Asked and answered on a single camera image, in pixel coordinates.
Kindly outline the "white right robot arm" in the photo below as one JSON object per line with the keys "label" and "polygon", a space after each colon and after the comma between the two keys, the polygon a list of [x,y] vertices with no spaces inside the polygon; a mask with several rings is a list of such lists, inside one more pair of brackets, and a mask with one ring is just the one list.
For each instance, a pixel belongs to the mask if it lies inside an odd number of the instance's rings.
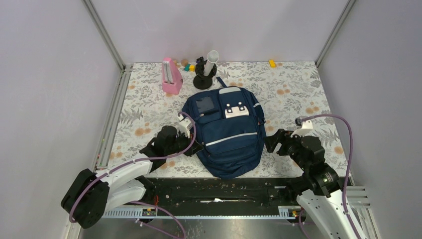
{"label": "white right robot arm", "polygon": [[289,156],[303,171],[287,183],[288,203],[299,204],[328,239],[367,238],[344,196],[346,179],[326,163],[325,149],[318,137],[279,129],[265,137],[264,142],[268,152]]}

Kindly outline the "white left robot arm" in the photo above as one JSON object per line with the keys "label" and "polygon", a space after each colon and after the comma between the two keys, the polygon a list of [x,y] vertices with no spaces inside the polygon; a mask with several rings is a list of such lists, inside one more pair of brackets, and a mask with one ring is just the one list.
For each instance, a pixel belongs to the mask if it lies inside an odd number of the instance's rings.
{"label": "white left robot arm", "polygon": [[141,158],[94,173],[82,170],[61,201],[72,223],[82,228],[92,227],[107,211],[132,201],[147,205],[154,192],[139,177],[158,169],[168,158],[181,154],[192,156],[203,149],[192,133],[164,126],[140,150]]}

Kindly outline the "navy blue backpack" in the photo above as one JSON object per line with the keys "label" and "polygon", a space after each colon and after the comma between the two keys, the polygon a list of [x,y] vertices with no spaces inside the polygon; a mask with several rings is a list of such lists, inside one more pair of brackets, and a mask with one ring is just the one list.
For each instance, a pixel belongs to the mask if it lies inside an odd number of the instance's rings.
{"label": "navy blue backpack", "polygon": [[233,179],[260,163],[265,115],[255,95],[243,87],[226,86],[190,96],[182,107],[195,122],[197,156],[214,177]]}

